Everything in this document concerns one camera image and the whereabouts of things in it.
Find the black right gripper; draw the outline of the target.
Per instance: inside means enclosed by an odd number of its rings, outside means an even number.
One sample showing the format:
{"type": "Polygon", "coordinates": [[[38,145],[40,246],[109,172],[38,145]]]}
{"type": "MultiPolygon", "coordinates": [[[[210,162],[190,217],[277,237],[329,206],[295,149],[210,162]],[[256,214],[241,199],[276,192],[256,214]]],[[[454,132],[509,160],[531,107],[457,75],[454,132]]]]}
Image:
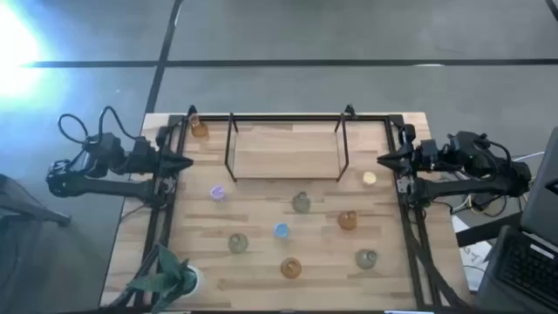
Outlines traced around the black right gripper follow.
{"type": "Polygon", "coordinates": [[[402,160],[410,157],[412,157],[412,165],[408,162],[380,162],[380,165],[397,174],[435,171],[439,165],[439,149],[436,140],[421,140],[413,151],[409,147],[401,147],[393,153],[378,156],[378,161],[402,160]]]}

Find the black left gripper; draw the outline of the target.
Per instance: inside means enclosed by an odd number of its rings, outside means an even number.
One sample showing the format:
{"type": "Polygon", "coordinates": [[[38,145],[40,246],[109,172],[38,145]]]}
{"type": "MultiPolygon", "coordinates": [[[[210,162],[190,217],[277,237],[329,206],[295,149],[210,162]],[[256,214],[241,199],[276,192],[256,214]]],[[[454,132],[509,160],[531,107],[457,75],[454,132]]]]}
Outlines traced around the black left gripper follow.
{"type": "MultiPolygon", "coordinates": [[[[175,175],[191,167],[191,164],[194,163],[192,159],[171,150],[163,151],[161,159],[182,164],[163,165],[160,168],[160,175],[175,175]]],[[[155,174],[158,166],[158,151],[151,145],[151,142],[145,137],[136,139],[133,149],[130,151],[130,172],[132,174],[155,174]]]]}

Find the amber glass candlestick holder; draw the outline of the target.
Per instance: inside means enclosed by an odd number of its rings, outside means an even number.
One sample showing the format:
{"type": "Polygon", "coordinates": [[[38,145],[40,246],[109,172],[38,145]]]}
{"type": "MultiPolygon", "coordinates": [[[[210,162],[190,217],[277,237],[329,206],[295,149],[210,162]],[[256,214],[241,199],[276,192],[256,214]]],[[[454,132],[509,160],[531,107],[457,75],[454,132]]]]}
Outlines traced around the amber glass candlestick holder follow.
{"type": "Polygon", "coordinates": [[[196,139],[206,138],[208,136],[208,127],[207,125],[200,119],[197,113],[192,114],[189,119],[189,124],[191,128],[191,134],[196,139]]]}
{"type": "Polygon", "coordinates": [[[281,262],[280,271],[288,279],[295,279],[302,273],[302,265],[298,259],[288,257],[281,262]]]}
{"type": "Polygon", "coordinates": [[[357,227],[357,212],[344,211],[337,217],[337,224],[340,229],[353,230],[357,227]]]}

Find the clear glass candlestick holder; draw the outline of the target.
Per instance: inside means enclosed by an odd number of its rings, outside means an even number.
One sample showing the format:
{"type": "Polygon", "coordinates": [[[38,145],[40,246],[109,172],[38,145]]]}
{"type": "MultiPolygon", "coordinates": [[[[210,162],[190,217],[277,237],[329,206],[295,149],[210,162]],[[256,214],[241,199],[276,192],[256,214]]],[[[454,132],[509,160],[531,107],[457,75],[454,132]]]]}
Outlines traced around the clear glass candlestick holder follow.
{"type": "Polygon", "coordinates": [[[355,254],[355,263],[361,270],[373,269],[378,260],[378,253],[374,249],[360,249],[355,254]]]}
{"type": "Polygon", "coordinates": [[[243,233],[235,233],[228,238],[228,250],[233,254],[245,252],[248,246],[248,237],[243,233]]]}
{"type": "Polygon", "coordinates": [[[311,199],[306,192],[300,192],[293,197],[291,205],[296,213],[308,214],[311,207],[311,199]]]}

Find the black flat bar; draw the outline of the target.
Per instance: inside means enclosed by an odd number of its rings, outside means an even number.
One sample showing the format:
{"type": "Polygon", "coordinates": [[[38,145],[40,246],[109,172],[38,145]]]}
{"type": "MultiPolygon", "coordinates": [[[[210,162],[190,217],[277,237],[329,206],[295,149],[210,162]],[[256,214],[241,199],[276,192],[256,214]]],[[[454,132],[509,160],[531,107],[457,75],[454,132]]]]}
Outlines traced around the black flat bar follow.
{"type": "Polygon", "coordinates": [[[518,227],[521,222],[522,213],[507,215],[495,221],[484,223],[456,233],[456,239],[460,248],[497,238],[500,229],[504,226],[518,227]]]}

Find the green plant in white pot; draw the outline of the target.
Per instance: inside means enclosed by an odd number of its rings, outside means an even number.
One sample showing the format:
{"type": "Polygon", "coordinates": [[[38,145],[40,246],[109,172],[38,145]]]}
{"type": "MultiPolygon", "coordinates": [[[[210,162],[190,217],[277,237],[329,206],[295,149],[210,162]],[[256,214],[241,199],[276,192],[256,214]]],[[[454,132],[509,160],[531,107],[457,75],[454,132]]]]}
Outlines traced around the green plant in white pot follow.
{"type": "Polygon", "coordinates": [[[152,307],[152,314],[160,314],[181,297],[195,295],[204,282],[204,276],[188,259],[180,261],[167,247],[158,245],[158,261],[161,272],[139,276],[127,284],[127,288],[159,293],[160,298],[152,307]]]}

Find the white paper sheet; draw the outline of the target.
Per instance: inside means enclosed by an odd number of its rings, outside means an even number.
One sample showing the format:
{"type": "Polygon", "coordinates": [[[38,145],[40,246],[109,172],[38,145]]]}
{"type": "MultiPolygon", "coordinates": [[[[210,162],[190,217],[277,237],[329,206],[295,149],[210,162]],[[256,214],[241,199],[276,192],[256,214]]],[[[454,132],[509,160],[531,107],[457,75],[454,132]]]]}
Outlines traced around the white paper sheet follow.
{"type": "Polygon", "coordinates": [[[492,247],[489,242],[477,242],[459,249],[470,291],[477,291],[480,287],[492,247]]]}

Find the black floor stand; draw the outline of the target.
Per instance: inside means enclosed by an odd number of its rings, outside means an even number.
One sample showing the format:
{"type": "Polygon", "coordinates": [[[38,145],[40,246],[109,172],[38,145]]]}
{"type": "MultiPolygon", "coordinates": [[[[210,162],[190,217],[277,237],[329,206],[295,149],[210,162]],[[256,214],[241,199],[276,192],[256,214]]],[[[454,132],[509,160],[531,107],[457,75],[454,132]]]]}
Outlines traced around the black floor stand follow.
{"type": "Polygon", "coordinates": [[[0,174],[0,209],[60,226],[71,222],[70,216],[47,208],[18,181],[4,174],[0,174]]]}

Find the dark grey laptop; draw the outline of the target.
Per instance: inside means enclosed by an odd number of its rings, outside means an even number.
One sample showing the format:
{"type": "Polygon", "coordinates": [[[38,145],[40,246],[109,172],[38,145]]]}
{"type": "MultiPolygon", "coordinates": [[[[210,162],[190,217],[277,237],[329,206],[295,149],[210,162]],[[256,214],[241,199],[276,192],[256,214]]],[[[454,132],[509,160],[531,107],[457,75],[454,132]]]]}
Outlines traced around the dark grey laptop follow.
{"type": "Polygon", "coordinates": [[[558,126],[520,224],[502,228],[473,304],[484,311],[558,314],[558,126]]]}

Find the wooden shelf with black frame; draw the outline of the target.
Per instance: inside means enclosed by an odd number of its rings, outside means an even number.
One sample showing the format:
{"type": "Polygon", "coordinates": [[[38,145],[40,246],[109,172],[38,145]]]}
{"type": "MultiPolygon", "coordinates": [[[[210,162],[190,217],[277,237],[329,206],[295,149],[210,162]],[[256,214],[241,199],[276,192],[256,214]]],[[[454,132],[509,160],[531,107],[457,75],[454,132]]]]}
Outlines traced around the wooden shelf with black frame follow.
{"type": "Polygon", "coordinates": [[[230,114],[224,164],[233,181],[340,181],[349,166],[345,115],[332,133],[240,133],[230,114]]]}

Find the black metal rig frame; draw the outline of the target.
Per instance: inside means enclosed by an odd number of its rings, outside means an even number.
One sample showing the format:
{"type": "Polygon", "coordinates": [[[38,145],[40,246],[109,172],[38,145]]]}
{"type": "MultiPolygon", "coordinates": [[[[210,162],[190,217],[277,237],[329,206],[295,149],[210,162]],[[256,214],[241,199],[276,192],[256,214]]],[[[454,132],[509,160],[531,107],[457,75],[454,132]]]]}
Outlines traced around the black metal rig frame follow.
{"type": "MultiPolygon", "coordinates": [[[[240,133],[332,133],[339,113],[316,115],[236,114],[240,133]]],[[[345,116],[349,166],[340,181],[233,181],[225,164],[228,114],[205,114],[208,136],[196,139],[175,131],[174,142],[194,164],[180,174],[174,209],[152,214],[136,200],[126,201],[117,230],[100,302],[114,301],[147,253],[151,223],[168,223],[166,246],[188,259],[204,276],[201,289],[173,304],[176,311],[406,310],[429,303],[431,288],[423,267],[407,252],[403,228],[409,217],[398,204],[392,172],[376,158],[394,145],[391,124],[376,114],[345,116]],[[377,182],[365,186],[363,173],[377,182]],[[210,189],[223,186],[226,198],[214,201],[210,189]],[[296,213],[292,199],[306,192],[308,214],[296,213]],[[357,227],[340,229],[337,217],[357,212],[357,227]],[[276,238],[277,223],[289,225],[288,238],[276,238]],[[228,250],[235,233],[248,237],[241,254],[228,250]],[[355,263],[360,249],[374,249],[373,269],[355,263]],[[302,273],[288,279],[281,262],[298,259],[302,273]]]]}

